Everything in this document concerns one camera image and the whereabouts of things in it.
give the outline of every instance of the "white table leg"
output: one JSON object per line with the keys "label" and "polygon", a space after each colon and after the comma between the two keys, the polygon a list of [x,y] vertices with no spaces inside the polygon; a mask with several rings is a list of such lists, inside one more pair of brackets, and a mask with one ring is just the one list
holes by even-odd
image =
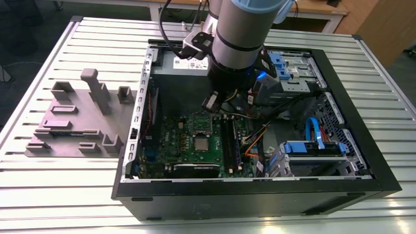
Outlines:
{"label": "white table leg", "polygon": [[158,7],[160,7],[160,5],[157,3],[149,4],[150,20],[152,21],[158,21]]}
{"label": "white table leg", "polygon": [[330,19],[328,20],[322,33],[333,33],[338,26],[340,21],[342,20],[341,15],[332,15]]}
{"label": "white table leg", "polygon": [[0,82],[8,82],[12,79],[10,75],[6,73],[6,71],[0,66]]}

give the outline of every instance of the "ram slot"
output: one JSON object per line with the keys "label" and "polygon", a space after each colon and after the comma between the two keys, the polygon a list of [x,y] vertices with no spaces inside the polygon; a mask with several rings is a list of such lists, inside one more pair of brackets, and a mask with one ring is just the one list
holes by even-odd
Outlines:
{"label": "ram slot", "polygon": [[234,173],[238,170],[241,158],[237,132],[232,119],[221,120],[221,142],[224,169],[228,173]]}

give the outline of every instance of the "blue latch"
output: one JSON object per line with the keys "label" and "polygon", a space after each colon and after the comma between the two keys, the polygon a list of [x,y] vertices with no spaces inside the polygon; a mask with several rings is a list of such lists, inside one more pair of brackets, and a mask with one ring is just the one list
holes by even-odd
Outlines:
{"label": "blue latch", "polygon": [[338,146],[340,153],[344,155],[346,153],[346,146],[345,146],[345,144],[340,142],[337,144],[337,146]]}
{"label": "blue latch", "polygon": [[302,142],[288,142],[284,144],[285,153],[305,153],[308,152]]}

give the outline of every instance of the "chip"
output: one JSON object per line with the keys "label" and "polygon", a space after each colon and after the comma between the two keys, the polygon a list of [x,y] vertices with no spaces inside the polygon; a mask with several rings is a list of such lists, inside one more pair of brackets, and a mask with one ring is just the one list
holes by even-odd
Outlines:
{"label": "chip", "polygon": [[194,151],[208,151],[209,148],[208,138],[194,138],[193,147]]}

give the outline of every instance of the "yellow wire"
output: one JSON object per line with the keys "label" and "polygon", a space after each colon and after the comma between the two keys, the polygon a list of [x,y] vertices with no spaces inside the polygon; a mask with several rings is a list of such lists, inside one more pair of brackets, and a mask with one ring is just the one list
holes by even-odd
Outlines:
{"label": "yellow wire", "polygon": [[248,156],[248,152],[252,149],[252,147],[254,146],[256,142],[258,141],[258,139],[261,138],[262,134],[265,133],[265,130],[262,131],[262,133],[258,135],[258,137],[256,138],[254,142],[252,143],[252,145],[248,147],[244,155]]}
{"label": "yellow wire", "polygon": [[233,95],[224,102],[228,102],[229,100],[232,100],[236,96],[236,93],[237,93],[237,89],[234,89]]}

